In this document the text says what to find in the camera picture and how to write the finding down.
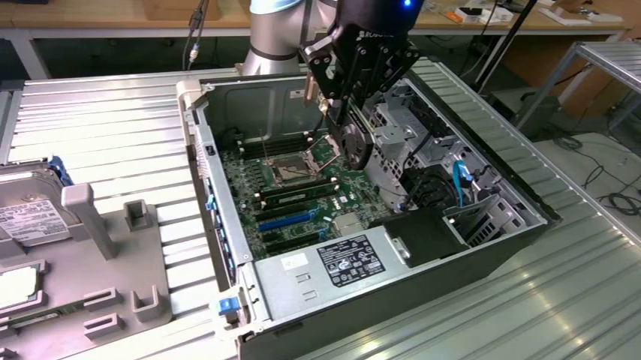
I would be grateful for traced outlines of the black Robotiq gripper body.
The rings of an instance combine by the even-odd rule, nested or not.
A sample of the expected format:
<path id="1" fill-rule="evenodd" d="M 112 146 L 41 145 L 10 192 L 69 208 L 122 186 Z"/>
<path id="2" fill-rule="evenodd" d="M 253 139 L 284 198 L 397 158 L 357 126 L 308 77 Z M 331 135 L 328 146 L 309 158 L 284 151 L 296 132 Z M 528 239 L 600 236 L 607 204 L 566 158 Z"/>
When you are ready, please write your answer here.
<path id="1" fill-rule="evenodd" d="M 327 34 L 339 43 L 368 38 L 404 41 L 423 3 L 419 0 L 337 1 Z"/>

